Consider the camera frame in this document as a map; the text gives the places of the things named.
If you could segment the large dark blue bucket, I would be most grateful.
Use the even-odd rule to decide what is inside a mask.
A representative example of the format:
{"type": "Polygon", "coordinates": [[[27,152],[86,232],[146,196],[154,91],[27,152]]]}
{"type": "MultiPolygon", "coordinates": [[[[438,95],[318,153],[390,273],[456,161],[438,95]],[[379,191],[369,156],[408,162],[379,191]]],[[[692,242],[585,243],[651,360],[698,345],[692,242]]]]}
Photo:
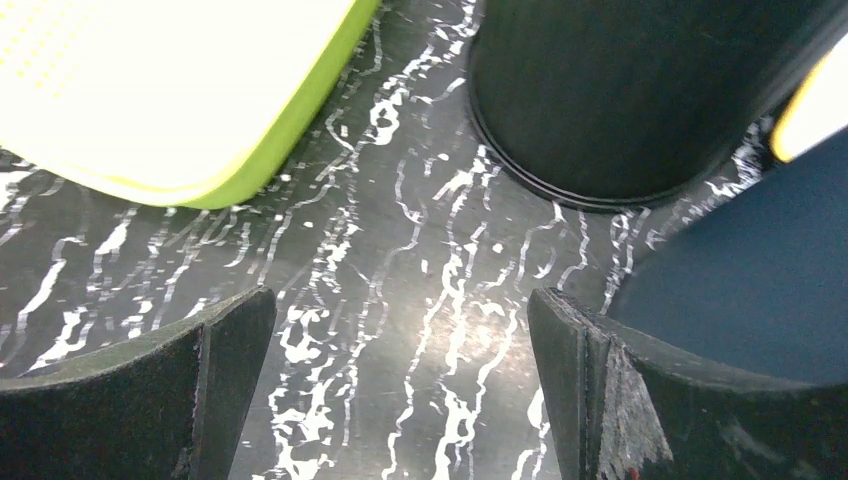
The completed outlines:
{"type": "Polygon", "coordinates": [[[847,379],[847,135],[672,236],[611,318],[695,355],[812,385],[847,379]]]}

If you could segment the black ribbed bucket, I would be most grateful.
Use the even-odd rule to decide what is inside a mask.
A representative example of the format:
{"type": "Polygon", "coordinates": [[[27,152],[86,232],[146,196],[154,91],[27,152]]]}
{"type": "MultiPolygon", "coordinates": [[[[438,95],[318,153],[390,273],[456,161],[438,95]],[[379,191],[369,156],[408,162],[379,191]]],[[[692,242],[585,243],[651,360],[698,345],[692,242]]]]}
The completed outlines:
{"type": "Polygon", "coordinates": [[[846,32],[843,1],[488,1],[472,121],[540,196],[654,205],[726,160],[846,32]]]}

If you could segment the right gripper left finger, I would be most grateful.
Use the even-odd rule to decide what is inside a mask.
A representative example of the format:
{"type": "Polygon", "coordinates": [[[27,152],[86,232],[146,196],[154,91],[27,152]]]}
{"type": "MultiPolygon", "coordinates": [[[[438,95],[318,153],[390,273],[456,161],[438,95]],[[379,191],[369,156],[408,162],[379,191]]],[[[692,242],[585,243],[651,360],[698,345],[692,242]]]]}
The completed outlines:
{"type": "Polygon", "coordinates": [[[5,479],[224,479],[277,315],[256,287],[1,383],[5,479]]]}

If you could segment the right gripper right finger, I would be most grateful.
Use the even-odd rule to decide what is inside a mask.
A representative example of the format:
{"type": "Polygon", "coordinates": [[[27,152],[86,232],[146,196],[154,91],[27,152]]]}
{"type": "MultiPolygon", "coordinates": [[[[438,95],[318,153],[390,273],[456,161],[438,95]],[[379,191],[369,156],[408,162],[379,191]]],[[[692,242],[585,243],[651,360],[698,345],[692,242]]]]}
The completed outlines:
{"type": "Polygon", "coordinates": [[[540,288],[531,343],[565,479],[843,479],[847,388],[691,354],[540,288]]]}

